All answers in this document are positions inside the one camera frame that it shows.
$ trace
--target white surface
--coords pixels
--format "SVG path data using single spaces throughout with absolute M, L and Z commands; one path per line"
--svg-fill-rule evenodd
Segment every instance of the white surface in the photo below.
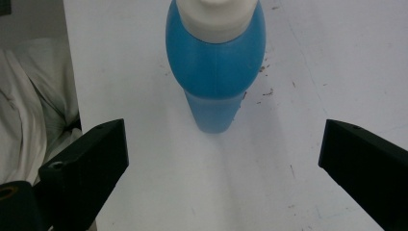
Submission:
M 165 50 L 169 1 L 67 0 L 85 130 L 123 117 L 130 166 L 99 230 L 381 230 L 318 167 L 324 123 L 408 148 L 408 2 L 262 0 L 265 69 L 201 133 Z
M 177 0 L 186 30 L 194 37 L 222 43 L 248 27 L 258 0 Z

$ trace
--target dark speck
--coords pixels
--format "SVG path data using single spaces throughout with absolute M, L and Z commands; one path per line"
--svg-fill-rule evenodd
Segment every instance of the dark speck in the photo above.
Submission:
M 273 95 L 273 89 L 270 89 L 269 93 L 262 94 L 263 96 L 271 96 Z

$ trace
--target blue liquid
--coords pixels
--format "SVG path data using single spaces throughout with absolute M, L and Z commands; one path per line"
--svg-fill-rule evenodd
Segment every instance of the blue liquid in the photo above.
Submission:
M 221 133 L 228 129 L 243 94 L 258 75 L 265 44 L 259 2 L 242 35 L 224 43 L 207 43 L 186 31 L 172 1 L 166 24 L 168 61 L 200 130 Z

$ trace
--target white cloth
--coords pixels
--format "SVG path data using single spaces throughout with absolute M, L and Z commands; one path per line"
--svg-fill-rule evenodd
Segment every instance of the white cloth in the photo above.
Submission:
M 0 49 L 0 184 L 34 184 L 38 168 L 81 136 L 66 37 Z

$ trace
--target blue bottle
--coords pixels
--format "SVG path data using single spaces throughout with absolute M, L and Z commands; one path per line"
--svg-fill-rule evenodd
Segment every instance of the blue bottle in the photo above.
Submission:
M 201 131 L 228 129 L 258 75 L 265 45 L 265 20 L 258 0 L 171 2 L 167 56 Z

